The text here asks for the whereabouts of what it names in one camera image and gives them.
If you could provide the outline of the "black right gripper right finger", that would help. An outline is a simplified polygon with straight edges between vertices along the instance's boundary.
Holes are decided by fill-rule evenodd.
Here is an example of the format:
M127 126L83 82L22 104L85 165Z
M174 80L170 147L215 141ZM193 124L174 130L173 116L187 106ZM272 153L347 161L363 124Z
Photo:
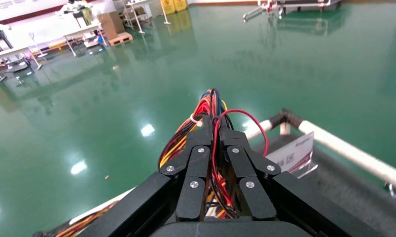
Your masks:
M218 145L219 170L226 179L235 217L275 219L277 211L263 182L278 175L281 168L263 153L254 151L245 133L230 129L225 118L220 120Z

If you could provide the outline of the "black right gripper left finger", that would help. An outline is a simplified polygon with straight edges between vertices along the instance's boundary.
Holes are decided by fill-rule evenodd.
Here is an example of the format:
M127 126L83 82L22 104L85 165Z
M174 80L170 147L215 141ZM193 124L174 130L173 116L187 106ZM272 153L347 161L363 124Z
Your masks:
M210 116L203 114L201 119L202 127L187 134L185 147L159 168L179 187L174 210L177 221L203 221L205 217L213 132Z

